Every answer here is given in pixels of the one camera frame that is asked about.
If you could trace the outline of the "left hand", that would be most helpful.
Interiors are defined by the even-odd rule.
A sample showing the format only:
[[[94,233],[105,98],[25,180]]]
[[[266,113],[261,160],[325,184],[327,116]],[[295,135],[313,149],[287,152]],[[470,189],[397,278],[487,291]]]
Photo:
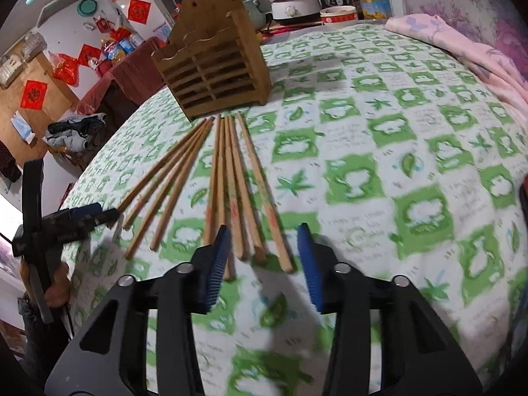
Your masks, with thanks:
[[[67,263],[61,262],[60,266],[54,272],[52,285],[44,295],[45,302],[49,308],[59,308],[69,302],[71,282],[68,273],[69,266]],[[26,294],[28,294],[30,301],[35,304],[33,289],[29,281],[29,266],[24,260],[20,262],[20,277]]]

